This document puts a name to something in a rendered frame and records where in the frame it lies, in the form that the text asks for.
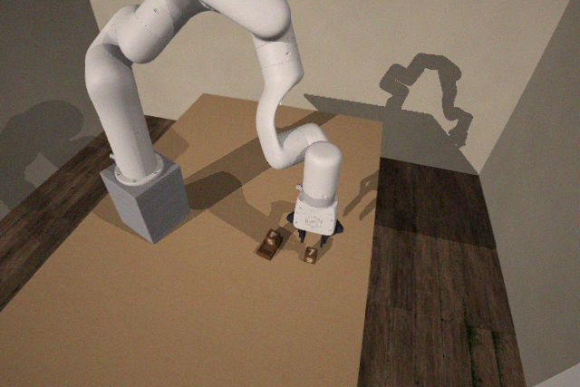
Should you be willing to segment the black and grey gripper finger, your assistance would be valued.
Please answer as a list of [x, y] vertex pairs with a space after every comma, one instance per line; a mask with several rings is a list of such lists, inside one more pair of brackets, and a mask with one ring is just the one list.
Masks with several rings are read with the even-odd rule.
[[[290, 223], [293, 223], [293, 221], [294, 221], [294, 213], [295, 213], [295, 211], [293, 211], [287, 215], [286, 220], [288, 220]], [[300, 243], [304, 243], [306, 231], [298, 228], [298, 232], [299, 232], [299, 237], [301, 238]]]
[[[335, 234], [339, 234], [339, 233], [343, 233], [343, 226], [342, 226], [342, 224], [339, 222], [339, 220], [337, 219], [337, 221], [336, 221], [336, 227], [335, 227], [335, 231], [334, 231], [333, 235], [335, 235]], [[332, 236], [333, 236], [333, 235], [332, 235]], [[330, 236], [325, 236], [325, 235], [322, 235], [322, 237], [321, 237], [321, 242], [320, 242], [320, 247], [323, 247], [323, 243], [324, 243], [324, 244], [326, 244], [326, 239], [327, 239], [328, 237], [330, 237]]]

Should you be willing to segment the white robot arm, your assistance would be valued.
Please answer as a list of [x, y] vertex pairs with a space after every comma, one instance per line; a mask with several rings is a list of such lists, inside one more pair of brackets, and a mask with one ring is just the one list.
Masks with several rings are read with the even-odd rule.
[[303, 183], [295, 189], [312, 207], [330, 206], [342, 164], [340, 149], [315, 123], [276, 132], [279, 103], [304, 77], [287, 0], [144, 0], [112, 17], [87, 51], [85, 82], [113, 151], [110, 158], [118, 161], [117, 180], [139, 186], [164, 169], [152, 146], [132, 64], [153, 61], [191, 17], [205, 11], [221, 13], [251, 32], [265, 81], [256, 130], [267, 162], [286, 169], [304, 161]]

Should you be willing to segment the brown wooden number cube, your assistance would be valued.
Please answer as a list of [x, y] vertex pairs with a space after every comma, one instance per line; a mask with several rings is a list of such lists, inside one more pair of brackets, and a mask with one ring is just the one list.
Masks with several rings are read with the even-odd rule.
[[316, 248], [306, 247], [306, 250], [304, 253], [304, 262], [310, 263], [310, 264], [315, 264], [315, 260], [317, 257], [317, 251], [318, 251], [318, 249], [316, 249]]
[[280, 232], [270, 229], [266, 234], [266, 243], [275, 247], [280, 240]]

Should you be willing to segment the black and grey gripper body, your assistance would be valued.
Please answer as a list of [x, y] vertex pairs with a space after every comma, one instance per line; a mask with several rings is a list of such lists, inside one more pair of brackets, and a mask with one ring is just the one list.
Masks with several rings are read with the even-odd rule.
[[294, 226], [317, 234], [332, 235], [338, 213], [337, 196], [335, 195], [335, 201], [330, 206], [315, 208], [305, 203], [300, 193], [295, 203]]

